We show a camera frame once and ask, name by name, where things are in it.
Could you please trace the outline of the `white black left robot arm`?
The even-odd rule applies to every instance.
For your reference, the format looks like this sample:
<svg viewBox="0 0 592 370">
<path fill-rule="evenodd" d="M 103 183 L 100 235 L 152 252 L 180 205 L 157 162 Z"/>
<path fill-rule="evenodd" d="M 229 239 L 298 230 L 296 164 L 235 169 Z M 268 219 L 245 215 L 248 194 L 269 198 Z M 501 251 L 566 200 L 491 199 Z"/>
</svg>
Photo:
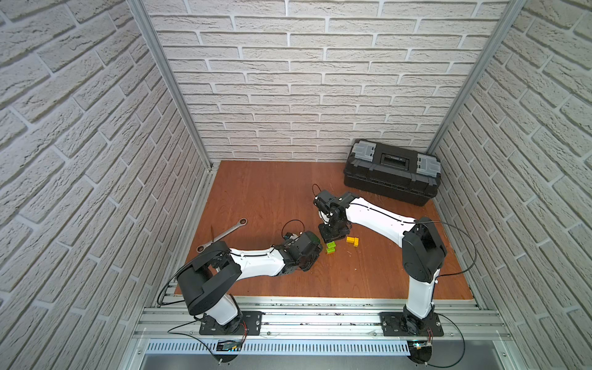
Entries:
<svg viewBox="0 0 592 370">
<path fill-rule="evenodd" d="M 309 271 L 321 252 L 321 242 L 311 231 L 286 237 L 280 245 L 255 251 L 229 248 L 219 240 L 183 266 L 175 279 L 190 315 L 213 319 L 232 333 L 243 317 L 229 294 L 235 282 Z"/>
</svg>

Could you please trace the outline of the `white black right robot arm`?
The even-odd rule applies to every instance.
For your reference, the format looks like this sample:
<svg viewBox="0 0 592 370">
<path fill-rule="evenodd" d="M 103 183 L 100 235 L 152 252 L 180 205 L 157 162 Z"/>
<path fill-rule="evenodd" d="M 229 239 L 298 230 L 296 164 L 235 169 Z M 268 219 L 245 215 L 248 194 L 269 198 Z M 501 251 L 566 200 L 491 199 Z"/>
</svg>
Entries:
<svg viewBox="0 0 592 370">
<path fill-rule="evenodd" d="M 350 192 L 336 197 L 322 191 L 314 197 L 323 223 L 319 231 L 326 243 L 347 237 L 353 224 L 359 224 L 386 237 L 402 248 L 402 266 L 409 276 L 409 294 L 394 328 L 410 336 L 443 335 L 442 324 L 433 302 L 436 280 L 447 256 L 447 249 L 428 217 L 413 219 L 382 209 Z"/>
</svg>

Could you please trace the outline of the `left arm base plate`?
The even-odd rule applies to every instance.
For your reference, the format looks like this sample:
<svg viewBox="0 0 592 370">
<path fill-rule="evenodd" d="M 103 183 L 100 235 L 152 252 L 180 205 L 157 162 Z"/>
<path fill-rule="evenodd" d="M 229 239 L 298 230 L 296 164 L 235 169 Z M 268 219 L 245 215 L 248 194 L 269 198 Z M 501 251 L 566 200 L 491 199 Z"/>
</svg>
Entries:
<svg viewBox="0 0 592 370">
<path fill-rule="evenodd" d="M 200 335 L 247 335 L 257 336 L 261 332 L 262 311 L 242 311 L 239 316 L 225 325 L 220 325 L 211 316 L 201 320 Z"/>
</svg>

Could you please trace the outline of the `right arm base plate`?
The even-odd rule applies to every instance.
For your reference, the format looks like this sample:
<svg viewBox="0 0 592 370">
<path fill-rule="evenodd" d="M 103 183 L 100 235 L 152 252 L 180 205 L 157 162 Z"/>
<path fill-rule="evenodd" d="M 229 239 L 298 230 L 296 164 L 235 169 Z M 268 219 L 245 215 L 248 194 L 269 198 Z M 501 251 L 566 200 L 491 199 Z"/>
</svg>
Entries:
<svg viewBox="0 0 592 370">
<path fill-rule="evenodd" d="M 418 319 L 403 311 L 380 312 L 380 324 L 385 337 L 443 337 L 444 331 L 440 317 L 430 312 L 425 318 Z"/>
</svg>

